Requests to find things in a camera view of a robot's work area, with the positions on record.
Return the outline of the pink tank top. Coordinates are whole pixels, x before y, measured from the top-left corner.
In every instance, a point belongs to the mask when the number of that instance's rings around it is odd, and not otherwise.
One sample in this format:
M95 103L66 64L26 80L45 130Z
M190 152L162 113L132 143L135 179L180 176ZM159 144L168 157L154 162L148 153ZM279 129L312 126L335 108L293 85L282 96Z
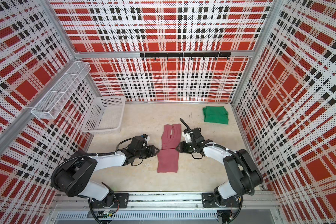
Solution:
M176 147L181 142L181 125L165 125L161 136L161 150L157 154L157 173L177 173L179 152Z

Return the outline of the green tank top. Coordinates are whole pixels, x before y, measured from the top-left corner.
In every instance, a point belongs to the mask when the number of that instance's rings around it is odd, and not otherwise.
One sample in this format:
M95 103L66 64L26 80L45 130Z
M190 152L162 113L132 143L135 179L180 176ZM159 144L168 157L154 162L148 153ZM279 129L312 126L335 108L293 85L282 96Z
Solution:
M229 124L229 114L224 106L206 106L203 108L203 120L208 123Z

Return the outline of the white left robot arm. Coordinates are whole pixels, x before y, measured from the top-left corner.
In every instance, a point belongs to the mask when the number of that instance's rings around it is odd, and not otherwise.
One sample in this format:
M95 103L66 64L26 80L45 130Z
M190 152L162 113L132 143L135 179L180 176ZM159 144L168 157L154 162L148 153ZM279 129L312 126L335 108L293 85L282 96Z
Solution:
M113 152L86 153L77 151L66 161L58 165L50 177L51 186L68 197L86 198L93 208L118 206L120 201L105 183L91 180L93 173L99 170L131 165L136 159L155 157L160 150L148 145L146 134L125 139L117 144Z

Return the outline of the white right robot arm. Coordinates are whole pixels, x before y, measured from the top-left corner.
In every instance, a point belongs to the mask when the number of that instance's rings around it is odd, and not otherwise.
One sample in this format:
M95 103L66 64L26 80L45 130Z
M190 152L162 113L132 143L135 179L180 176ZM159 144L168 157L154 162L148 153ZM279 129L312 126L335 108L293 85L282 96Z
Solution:
M200 154L224 165L228 180L214 189L209 204L226 207L229 202L241 201L243 195L253 196L263 177L248 151L232 151L211 140L199 143L182 141L175 148L181 154Z

